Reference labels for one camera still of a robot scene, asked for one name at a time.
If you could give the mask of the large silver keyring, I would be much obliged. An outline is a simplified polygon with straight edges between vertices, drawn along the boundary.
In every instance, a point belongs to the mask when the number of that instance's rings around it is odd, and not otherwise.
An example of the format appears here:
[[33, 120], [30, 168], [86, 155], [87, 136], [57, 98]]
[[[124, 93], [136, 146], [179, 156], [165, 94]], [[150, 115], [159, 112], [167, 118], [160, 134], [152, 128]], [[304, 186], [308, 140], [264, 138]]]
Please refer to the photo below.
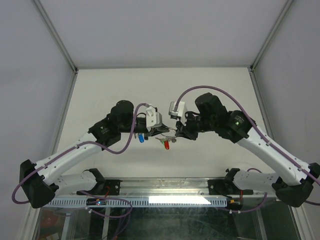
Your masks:
[[177, 142], [177, 137], [176, 137], [176, 129], [169, 127], [169, 132], [167, 132], [164, 137], [167, 141], [176, 143]]

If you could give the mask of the red key tag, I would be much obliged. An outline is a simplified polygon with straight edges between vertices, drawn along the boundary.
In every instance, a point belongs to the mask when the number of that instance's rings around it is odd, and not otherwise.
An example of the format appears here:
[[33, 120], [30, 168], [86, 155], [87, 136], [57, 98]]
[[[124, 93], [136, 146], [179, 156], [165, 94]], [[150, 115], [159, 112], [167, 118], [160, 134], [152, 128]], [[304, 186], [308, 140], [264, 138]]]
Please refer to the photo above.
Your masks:
[[169, 149], [170, 149], [170, 143], [169, 143], [168, 140], [165, 140], [165, 141], [163, 142], [163, 145], [164, 145], [164, 147], [165, 147], [166, 150], [169, 150]]

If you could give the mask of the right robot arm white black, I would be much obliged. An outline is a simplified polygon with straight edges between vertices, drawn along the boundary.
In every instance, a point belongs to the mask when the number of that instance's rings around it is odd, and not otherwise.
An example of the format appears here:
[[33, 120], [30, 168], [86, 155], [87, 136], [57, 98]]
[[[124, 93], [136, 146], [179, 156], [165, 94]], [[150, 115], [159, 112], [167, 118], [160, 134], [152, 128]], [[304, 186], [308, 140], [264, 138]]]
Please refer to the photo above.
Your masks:
[[228, 111], [216, 95], [202, 94], [195, 105], [198, 112], [188, 111], [183, 101], [171, 102], [169, 115], [176, 120], [176, 137], [195, 141], [200, 133], [214, 132], [250, 151], [274, 171], [228, 169], [224, 179], [214, 184], [216, 192], [225, 196], [240, 190], [265, 192], [295, 208], [306, 202], [320, 176], [319, 164], [295, 158], [243, 111]]

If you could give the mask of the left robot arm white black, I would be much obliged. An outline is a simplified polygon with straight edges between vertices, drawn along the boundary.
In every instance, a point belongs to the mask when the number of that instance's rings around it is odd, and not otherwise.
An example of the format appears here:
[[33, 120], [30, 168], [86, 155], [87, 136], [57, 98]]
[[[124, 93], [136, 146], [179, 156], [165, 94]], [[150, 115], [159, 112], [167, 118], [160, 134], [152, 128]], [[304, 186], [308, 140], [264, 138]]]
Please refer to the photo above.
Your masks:
[[105, 188], [105, 179], [96, 168], [89, 169], [88, 173], [64, 173], [102, 151], [122, 154], [134, 134], [146, 140], [169, 131], [156, 107], [147, 103], [134, 106], [128, 100], [120, 100], [105, 118], [96, 122], [66, 149], [37, 162], [29, 159], [22, 162], [17, 187], [23, 189], [26, 202], [34, 209], [45, 206], [57, 196], [72, 192], [100, 194]]

